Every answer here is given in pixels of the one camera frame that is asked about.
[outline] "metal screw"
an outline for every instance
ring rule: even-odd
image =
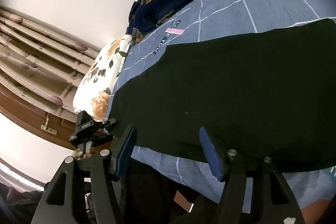
[[[64,161],[65,161],[66,164],[69,164],[69,163],[73,162],[73,160],[74,160],[73,157],[70,156],[70,157],[66,157]]]
[[[107,149],[104,149],[104,150],[100,151],[100,154],[101,154],[102,156],[107,156],[109,153],[110,153],[110,151],[107,150]]]
[[[265,157],[264,162],[270,164],[272,162],[272,159],[270,157]]]
[[[227,153],[232,157],[237,156],[237,151],[234,149],[230,149]]]

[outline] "pillowcase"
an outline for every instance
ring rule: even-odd
[[[98,122],[104,119],[111,92],[124,64],[131,39],[131,35],[124,35],[100,51],[73,99],[76,113],[85,110]]]

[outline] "fabric tag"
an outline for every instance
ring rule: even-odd
[[[176,23],[175,23],[175,25],[174,25],[174,27],[173,27],[173,29],[172,30],[175,30],[174,28],[176,28],[176,26],[179,24],[181,22],[181,20],[178,20]],[[153,51],[153,53],[154,54],[156,54],[157,52],[158,52],[158,50],[159,50],[159,48],[165,43],[165,41],[170,37],[170,32],[167,32],[166,31],[166,34],[165,34],[165,36],[163,37],[163,39],[161,40],[161,42],[160,42],[160,44],[156,47],[156,49],[155,49],[155,51]]]
[[[182,29],[172,29],[172,28],[168,28],[168,29],[166,30],[166,32],[174,33],[174,34],[183,34],[184,30],[182,30]]]

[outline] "pink tag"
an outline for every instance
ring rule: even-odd
[[[168,33],[174,33],[174,34],[183,34],[184,30],[182,29],[172,29],[172,28],[168,28],[166,30],[166,32]]]

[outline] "metal latch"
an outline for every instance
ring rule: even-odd
[[[50,127],[48,127],[48,122],[49,122],[49,113],[47,114],[47,120],[45,121],[45,125],[44,124],[41,124],[41,129],[49,134],[52,134],[52,135],[57,135],[57,130],[54,130]]]

